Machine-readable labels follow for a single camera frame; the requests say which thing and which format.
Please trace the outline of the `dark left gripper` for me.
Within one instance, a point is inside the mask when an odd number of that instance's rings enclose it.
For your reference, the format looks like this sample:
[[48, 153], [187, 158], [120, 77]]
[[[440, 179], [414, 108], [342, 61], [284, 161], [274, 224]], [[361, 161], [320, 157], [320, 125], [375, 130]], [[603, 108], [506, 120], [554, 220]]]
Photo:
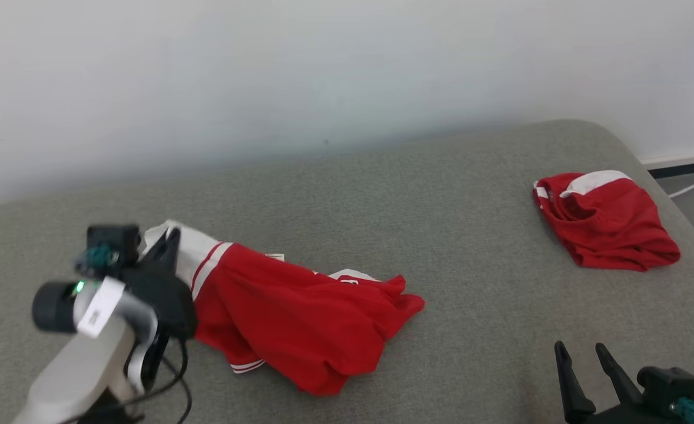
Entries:
[[177, 340], [193, 340], [198, 317], [188, 285], [173, 269], [177, 267], [181, 230], [170, 227], [142, 254], [140, 262], [123, 268], [118, 279], [128, 293], [151, 308], [158, 333]]

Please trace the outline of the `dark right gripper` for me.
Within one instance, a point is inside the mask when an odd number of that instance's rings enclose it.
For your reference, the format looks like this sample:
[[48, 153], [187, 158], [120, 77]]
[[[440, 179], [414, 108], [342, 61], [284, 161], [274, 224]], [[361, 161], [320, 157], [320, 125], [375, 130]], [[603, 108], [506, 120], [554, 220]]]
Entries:
[[619, 404], [603, 412], [596, 412], [594, 403], [586, 397], [576, 378], [565, 344], [559, 340], [554, 344], [554, 354], [565, 422], [569, 424], [680, 424], [680, 417], [670, 412], [669, 405], [665, 405], [662, 409], [662, 404], [656, 400], [642, 401], [641, 392], [605, 344], [597, 343], [595, 352], [603, 372], [613, 385]]

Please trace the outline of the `red shorts with white stripes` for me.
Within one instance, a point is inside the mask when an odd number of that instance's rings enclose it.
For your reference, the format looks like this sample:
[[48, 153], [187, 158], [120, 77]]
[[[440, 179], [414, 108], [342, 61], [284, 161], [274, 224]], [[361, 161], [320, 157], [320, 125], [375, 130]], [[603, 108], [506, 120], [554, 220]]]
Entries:
[[533, 183], [533, 198], [578, 266], [645, 272], [681, 258], [655, 201], [623, 172], [545, 177]]

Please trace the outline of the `red basketball jersey white trim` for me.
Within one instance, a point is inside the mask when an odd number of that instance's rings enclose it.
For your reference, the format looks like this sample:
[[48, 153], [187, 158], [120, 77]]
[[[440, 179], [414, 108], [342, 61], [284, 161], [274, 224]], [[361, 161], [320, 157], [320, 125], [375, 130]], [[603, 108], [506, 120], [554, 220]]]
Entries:
[[354, 269], [312, 271], [167, 220], [147, 248], [179, 234], [175, 273], [192, 292], [194, 337], [221, 351], [236, 374], [269, 365], [301, 391], [327, 396], [373, 373], [387, 342], [423, 310], [403, 276], [379, 281]]

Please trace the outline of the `grey fabric sofa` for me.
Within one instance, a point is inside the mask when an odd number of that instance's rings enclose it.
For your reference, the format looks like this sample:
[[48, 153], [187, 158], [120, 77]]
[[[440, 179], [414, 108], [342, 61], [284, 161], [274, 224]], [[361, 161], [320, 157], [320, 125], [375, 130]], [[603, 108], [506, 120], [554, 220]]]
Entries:
[[[533, 183], [600, 170], [650, 193], [678, 263], [634, 272], [571, 260]], [[71, 279], [86, 227], [167, 219], [320, 272], [400, 274], [426, 301], [376, 372], [333, 397], [298, 391], [269, 367], [236, 376], [222, 355], [189, 344], [186, 424], [563, 422], [558, 340], [599, 410], [617, 400], [596, 343], [632, 376], [649, 365], [694, 374], [693, 225], [611, 132], [551, 121], [1, 205], [0, 424], [67, 342], [37, 331], [30, 307], [43, 282]]]

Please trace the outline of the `dark wall baseboard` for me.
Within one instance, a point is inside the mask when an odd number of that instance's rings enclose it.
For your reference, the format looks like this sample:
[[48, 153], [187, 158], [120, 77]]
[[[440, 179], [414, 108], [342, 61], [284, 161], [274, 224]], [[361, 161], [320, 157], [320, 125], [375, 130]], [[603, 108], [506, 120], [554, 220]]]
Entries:
[[648, 170], [648, 172], [654, 179], [665, 179], [670, 177], [684, 176], [694, 174], [694, 163], [677, 165], [672, 167], [659, 167], [657, 169]]

